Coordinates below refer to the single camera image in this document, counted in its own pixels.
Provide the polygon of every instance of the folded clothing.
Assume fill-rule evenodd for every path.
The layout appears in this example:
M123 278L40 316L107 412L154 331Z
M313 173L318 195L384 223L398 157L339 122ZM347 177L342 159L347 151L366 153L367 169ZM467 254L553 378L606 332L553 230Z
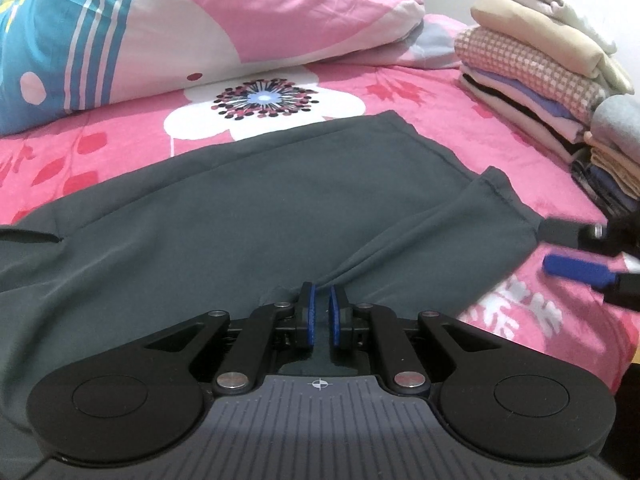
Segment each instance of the folded clothing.
M510 36L484 27L456 36L454 48L466 64L517 79L534 92L564 105L581 123L609 97L595 81L569 72L546 54Z
M530 9L541 12L561 23L580 30L595 41L606 54L615 54L618 48L604 31L596 28L588 17L567 0L514 0Z
M482 27L507 34L547 54L567 70L588 78L602 74L616 92L633 93L633 84L618 63L580 30L567 27L513 0L476 0L471 16Z
M564 117L565 119L571 119L572 121L576 120L576 118L571 114L569 110L566 109L564 105L561 105L560 103L551 99L547 99L539 93L534 92L531 88L523 85L517 79L511 79L509 77L501 76L500 74L489 72L488 70L482 70L481 68L477 67L473 67L473 70L474 72L482 74L485 77L491 78L497 82L514 87L516 90L526 95L533 102L539 104L540 107L544 108L553 117Z
M519 127L527 136L548 150L551 150L565 163L569 164L572 160L571 153L567 151L567 148L576 151L580 149L579 146L575 146L563 139L566 145L565 147L559 140L562 139L562 137L557 132L553 132L550 126L543 124L533 112L501 96L499 92L478 84L469 74L463 73L460 75L460 84L469 90L480 102L483 102L498 115Z
M123 174L0 228L0 410L26 426L27 396L55 368L212 305L245 317L305 280L399 317L425 298L457 316L531 254L539 222L504 173L473 173L394 112Z
M612 164L611 161L600 152L597 148L591 149L591 163L594 167L606 171L607 174L616 181L616 185L629 198L638 200L640 198L640 186L636 179L630 178L628 173L621 170L619 166Z
M626 196L613 178L591 163L591 150L580 150L571 164L574 182L591 201L608 217L622 216L639 208L639 203Z
M632 182L632 184L630 184L631 186L634 186L636 182L640 186L640 166L638 164L618 150L595 139L591 132L585 132L583 137L584 141L592 146L591 156L593 157L597 154L599 160L607 161L609 169L605 169L607 169L609 173L628 175L629 181Z
M503 100L505 100L505 98L509 98L510 100L513 100L517 104L521 105L525 110L531 111L542 124L548 125L553 129L553 134L560 134L563 139L568 140L572 143L582 142L582 133L585 131L585 127L578 121L572 121L569 119L565 119L564 117L554 117L552 114L547 112L544 107L538 104L538 102L531 99L528 94L521 92L519 89L514 88L508 83L503 83L500 80L495 79L495 77L492 77L495 76L495 74L491 72L487 72L485 70L476 70L466 65L463 65L460 70L473 78L476 83L479 83L486 88L491 88L497 92L500 92L499 96ZM541 96L538 97L541 100L550 102L549 100Z
M591 134L640 164L640 102L625 95L606 99L593 114Z

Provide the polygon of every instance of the white flower print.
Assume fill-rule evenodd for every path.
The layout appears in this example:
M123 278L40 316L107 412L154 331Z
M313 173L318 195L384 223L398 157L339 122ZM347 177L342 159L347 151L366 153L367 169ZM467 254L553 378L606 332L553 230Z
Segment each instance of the white flower print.
M539 292L532 294L524 282L511 276L500 283L492 292L485 295L478 306L464 313L460 319L464 322L478 322L479 310L482 310L484 328L495 335L513 340L520 328L517 320L510 316L513 308L529 310L540 326L546 338L560 333L562 329L562 311L553 301L545 300Z
M318 85L303 67L273 70L186 89L191 101L164 120L172 139L196 140L230 132L234 140L364 114L361 99Z

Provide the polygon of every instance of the crosshair marking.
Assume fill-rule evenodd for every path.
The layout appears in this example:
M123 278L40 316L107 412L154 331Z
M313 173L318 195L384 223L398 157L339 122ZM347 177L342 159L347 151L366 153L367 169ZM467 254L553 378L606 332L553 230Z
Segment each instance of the crosshair marking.
M318 390L322 390L323 388L326 388L327 386L332 385L332 383L328 383L324 379L316 379L312 383L307 383L307 384L311 384L314 388L317 388Z

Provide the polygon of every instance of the gray folded sweater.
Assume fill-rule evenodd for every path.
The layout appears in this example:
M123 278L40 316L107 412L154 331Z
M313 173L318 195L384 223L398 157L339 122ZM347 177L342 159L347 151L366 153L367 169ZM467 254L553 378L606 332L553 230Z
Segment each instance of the gray folded sweater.
M605 99L593 114L591 133L640 164L640 101L631 95Z

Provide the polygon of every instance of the plaid folded shirt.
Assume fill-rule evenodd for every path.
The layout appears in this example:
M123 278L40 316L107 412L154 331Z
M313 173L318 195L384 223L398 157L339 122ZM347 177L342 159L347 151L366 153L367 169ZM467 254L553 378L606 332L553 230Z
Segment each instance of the plaid folded shirt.
M539 50L484 27L456 36L458 57L473 68L517 79L534 92L564 105L576 119L590 124L609 91L591 79L569 72Z

